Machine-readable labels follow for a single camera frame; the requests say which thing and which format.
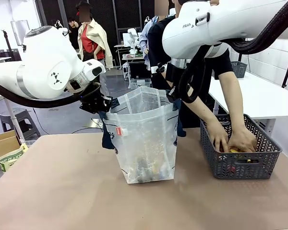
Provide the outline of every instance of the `red label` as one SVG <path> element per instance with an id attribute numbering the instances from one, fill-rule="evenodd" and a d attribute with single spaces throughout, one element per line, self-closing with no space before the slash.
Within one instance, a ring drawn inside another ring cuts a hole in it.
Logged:
<path id="1" fill-rule="evenodd" d="M 117 132 L 117 135 L 121 136 L 121 128 L 120 127 L 116 127 L 116 132 Z"/>

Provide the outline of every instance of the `transparent plastic bag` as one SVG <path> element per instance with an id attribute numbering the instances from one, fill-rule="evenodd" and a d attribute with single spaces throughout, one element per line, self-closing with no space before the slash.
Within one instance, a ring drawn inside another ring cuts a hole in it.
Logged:
<path id="1" fill-rule="evenodd" d="M 178 108 L 165 91 L 147 87 L 118 101 L 104 124 L 127 183 L 174 179 Z"/>

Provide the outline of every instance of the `cream jacket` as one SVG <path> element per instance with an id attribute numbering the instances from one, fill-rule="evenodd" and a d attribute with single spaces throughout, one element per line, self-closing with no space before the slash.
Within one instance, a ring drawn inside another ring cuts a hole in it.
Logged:
<path id="1" fill-rule="evenodd" d="M 87 23 L 82 23 L 78 33 L 78 43 L 79 43 L 81 60 L 83 60 L 83 46 L 81 41 L 81 35 L 86 25 Z M 99 25 L 94 19 L 87 26 L 86 36 L 93 42 L 97 43 L 105 51 L 106 68 L 107 69 L 113 68 L 113 62 L 112 62 L 113 58 L 111 50 L 108 45 L 107 33 L 101 27 L 101 25 Z"/>

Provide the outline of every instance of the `gray stool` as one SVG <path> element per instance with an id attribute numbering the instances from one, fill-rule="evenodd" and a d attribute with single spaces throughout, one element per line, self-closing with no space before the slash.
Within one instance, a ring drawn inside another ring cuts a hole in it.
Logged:
<path id="1" fill-rule="evenodd" d="M 20 129 L 23 132 L 25 139 L 31 137 L 34 134 L 37 134 L 37 136 L 40 137 L 40 133 L 39 133 L 34 121 L 32 120 L 29 112 L 26 109 L 14 108 L 13 113 L 14 113 L 15 117 L 17 118 Z M 9 115 L 8 112 L 4 112 L 4 113 L 0 114 L 0 120 L 1 120 L 1 125 L 2 125 L 4 132 L 8 132 L 8 131 L 14 129 L 14 125 L 13 125 L 13 122 L 11 120 L 11 116 Z M 8 130 L 6 127 L 6 124 L 9 124 L 11 129 Z"/>

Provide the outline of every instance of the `red shirt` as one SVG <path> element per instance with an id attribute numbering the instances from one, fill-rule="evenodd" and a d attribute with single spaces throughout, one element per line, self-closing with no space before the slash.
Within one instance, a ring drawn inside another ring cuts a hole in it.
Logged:
<path id="1" fill-rule="evenodd" d="M 81 35 L 83 49 L 88 53 L 93 53 L 94 50 L 97 49 L 98 44 L 93 42 L 86 36 L 86 31 L 87 31 L 87 25 L 85 26 L 83 33 Z M 105 54 L 102 49 L 98 52 L 97 59 L 98 60 L 105 59 Z"/>

